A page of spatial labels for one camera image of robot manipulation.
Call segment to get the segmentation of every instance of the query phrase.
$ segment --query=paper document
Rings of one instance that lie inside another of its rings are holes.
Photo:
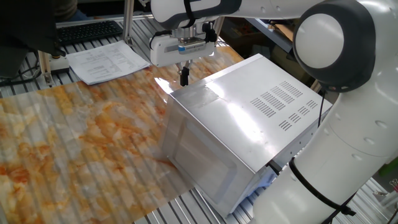
[[[68,59],[76,75],[88,85],[119,78],[150,65],[123,40],[69,54]]]

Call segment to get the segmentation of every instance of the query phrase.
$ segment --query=black keyboard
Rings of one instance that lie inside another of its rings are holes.
[[[122,31],[122,28],[115,21],[104,21],[59,28],[57,29],[57,34],[60,44],[66,45],[111,37],[121,34]]]

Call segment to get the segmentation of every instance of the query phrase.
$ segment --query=black cable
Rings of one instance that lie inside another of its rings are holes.
[[[321,103],[321,110],[319,111],[319,119],[318,119],[318,128],[321,125],[321,118],[322,118],[322,109],[323,109],[323,102],[325,100],[326,90],[323,90],[322,94],[322,103]]]
[[[24,84],[24,83],[33,81],[33,80],[35,80],[37,77],[39,77],[40,74],[41,74],[41,71],[38,72],[36,75],[33,74],[33,76],[30,77],[30,78],[27,77],[28,79],[26,79],[26,80],[14,81],[14,82],[13,82],[13,80],[17,79],[18,77],[21,77],[23,74],[25,74],[25,73],[27,73],[27,72],[31,72],[32,70],[38,70],[38,69],[39,69],[39,57],[36,55],[36,58],[37,58],[37,59],[36,59],[36,62],[35,62],[35,66],[34,66],[34,67],[32,67],[32,68],[30,68],[30,69],[27,69],[27,70],[21,72],[20,74],[14,76],[14,77],[12,77],[12,78],[7,78],[7,79],[1,81],[1,82],[0,82],[0,87],[4,87],[4,86],[8,86],[8,85]]]
[[[162,36],[162,35],[166,35],[166,34],[171,34],[171,33],[172,33],[171,30],[163,30],[163,31],[158,31],[158,32],[156,32],[156,33],[154,34],[154,36],[151,38],[150,42],[149,42],[149,48],[150,48],[151,50],[153,50],[153,49],[152,49],[152,41],[154,40],[155,37]]]
[[[37,72],[37,74],[34,75],[32,78],[28,78],[28,79],[25,79],[25,80],[14,81],[14,82],[13,82],[14,79],[16,79],[16,78],[19,77],[19,75],[18,75],[18,76],[14,77],[14,78],[10,78],[10,79],[1,81],[1,82],[0,82],[0,87],[9,86],[9,85],[25,84],[25,83],[28,83],[28,82],[30,82],[30,81],[35,80],[35,79],[38,78],[41,74],[42,74],[42,71],[39,70],[39,72]]]
[[[397,213],[398,213],[398,208],[396,209],[396,212],[394,212],[390,220],[387,222],[387,224],[390,224],[392,222],[392,220],[397,216]]]

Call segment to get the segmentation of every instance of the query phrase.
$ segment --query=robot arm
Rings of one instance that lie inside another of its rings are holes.
[[[176,30],[171,36],[155,39],[155,48],[165,39],[182,47],[201,39],[203,23],[217,16],[288,19],[302,15],[294,35],[296,59],[323,88],[341,93],[313,139],[294,160],[293,170],[324,198],[343,204],[397,152],[396,2],[191,0],[193,15],[202,17],[195,22],[184,16],[184,2],[152,0],[154,17],[165,28]],[[168,10],[163,11],[158,4]],[[183,55],[176,60],[211,53],[214,44],[205,45],[196,51],[176,51]],[[297,176],[286,167],[259,196],[253,208],[256,224],[323,223],[335,211]]]
[[[300,17],[322,0],[152,0],[155,19],[171,35],[151,41],[151,62],[168,66],[211,55],[216,39],[208,41],[205,27],[219,16],[291,19]]]
[[[190,22],[185,2],[199,22],[212,21],[215,17],[245,17],[260,19],[299,18],[307,9],[322,0],[152,0],[152,13],[155,19],[167,30],[185,27]]]

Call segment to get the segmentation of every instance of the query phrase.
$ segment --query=orange marble mat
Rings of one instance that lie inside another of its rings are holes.
[[[194,60],[190,83],[240,62]],[[176,66],[0,100],[0,202],[9,223],[132,223],[192,186],[157,141]]]

